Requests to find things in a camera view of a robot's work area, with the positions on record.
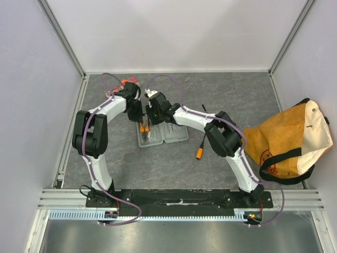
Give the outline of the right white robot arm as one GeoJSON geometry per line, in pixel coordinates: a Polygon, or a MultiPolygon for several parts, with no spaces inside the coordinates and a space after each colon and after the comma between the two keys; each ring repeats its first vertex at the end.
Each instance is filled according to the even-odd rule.
{"type": "Polygon", "coordinates": [[[251,208],[260,202],[264,187],[247,161],[242,132],[227,113],[221,111],[218,114],[208,114],[181,107],[178,103],[162,107],[147,105],[146,112],[153,125],[166,122],[204,132],[212,150],[218,156],[224,157],[234,172],[242,203],[251,208]]]}

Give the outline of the orange handled large screwdriver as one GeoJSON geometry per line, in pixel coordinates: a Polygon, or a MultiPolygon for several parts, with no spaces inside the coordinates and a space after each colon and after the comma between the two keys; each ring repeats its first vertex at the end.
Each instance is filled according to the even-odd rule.
{"type": "Polygon", "coordinates": [[[203,140],[202,140],[202,142],[201,142],[201,144],[200,144],[200,146],[199,146],[199,148],[197,150],[197,153],[196,153],[196,156],[195,156],[195,158],[197,160],[200,160],[201,157],[202,157],[202,155],[203,155],[205,138],[206,138],[206,134],[204,135],[203,140]]]}

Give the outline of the grey plastic tool case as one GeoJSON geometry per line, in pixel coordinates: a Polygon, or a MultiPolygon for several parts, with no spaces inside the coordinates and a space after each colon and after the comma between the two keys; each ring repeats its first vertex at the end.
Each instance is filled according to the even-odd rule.
{"type": "Polygon", "coordinates": [[[140,132],[140,124],[136,123],[137,139],[140,148],[149,148],[166,143],[177,143],[189,139],[186,126],[178,126],[163,122],[159,125],[150,126],[150,135],[146,138],[140,132]]]}

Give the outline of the orange pliers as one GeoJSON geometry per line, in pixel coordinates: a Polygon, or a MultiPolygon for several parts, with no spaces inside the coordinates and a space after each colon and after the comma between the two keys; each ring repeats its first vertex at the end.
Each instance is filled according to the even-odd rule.
{"type": "Polygon", "coordinates": [[[140,134],[142,136],[142,140],[144,142],[147,142],[149,139],[149,136],[151,135],[150,132],[150,123],[148,120],[146,120],[144,123],[140,123],[140,134]]]}

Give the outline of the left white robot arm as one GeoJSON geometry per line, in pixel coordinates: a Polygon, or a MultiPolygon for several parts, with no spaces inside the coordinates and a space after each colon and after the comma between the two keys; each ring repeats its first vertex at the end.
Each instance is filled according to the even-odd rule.
{"type": "Polygon", "coordinates": [[[100,190],[97,200],[105,207],[115,203],[113,180],[108,173],[105,151],[108,145],[108,123],[120,113],[138,122],[143,116],[141,92],[119,91],[104,103],[89,110],[80,110],[75,117],[72,146],[84,159],[91,176],[92,188],[100,190]]]}

